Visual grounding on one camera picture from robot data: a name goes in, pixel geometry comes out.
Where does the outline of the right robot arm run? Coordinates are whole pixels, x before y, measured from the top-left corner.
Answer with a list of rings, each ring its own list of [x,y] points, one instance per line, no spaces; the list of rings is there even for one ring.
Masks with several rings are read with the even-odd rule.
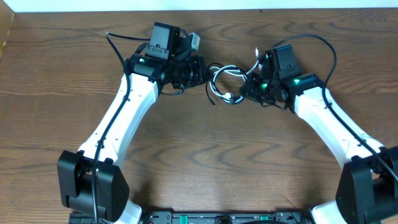
[[[335,199],[313,207],[314,223],[378,223],[397,215],[397,148],[366,134],[335,102],[326,83],[304,74],[291,45],[257,56],[241,94],[284,104],[322,139],[342,169]]]

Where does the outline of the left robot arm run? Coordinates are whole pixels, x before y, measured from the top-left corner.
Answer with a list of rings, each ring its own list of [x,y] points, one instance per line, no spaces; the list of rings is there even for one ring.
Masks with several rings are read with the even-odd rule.
[[[197,54],[200,37],[156,22],[129,58],[120,58],[118,92],[93,134],[77,152],[64,151],[57,162],[64,207],[83,214],[83,223],[139,223],[142,208],[129,198],[122,169],[132,138],[148,109],[172,85],[176,95],[209,81]]]

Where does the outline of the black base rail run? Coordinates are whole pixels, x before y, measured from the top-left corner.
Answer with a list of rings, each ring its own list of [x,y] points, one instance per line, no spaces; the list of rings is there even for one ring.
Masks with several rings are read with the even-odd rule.
[[[243,223],[283,223],[312,224],[313,219],[306,212],[278,210],[267,213],[177,213],[170,211],[151,211],[140,218],[122,217],[118,223],[138,224],[243,224]]]

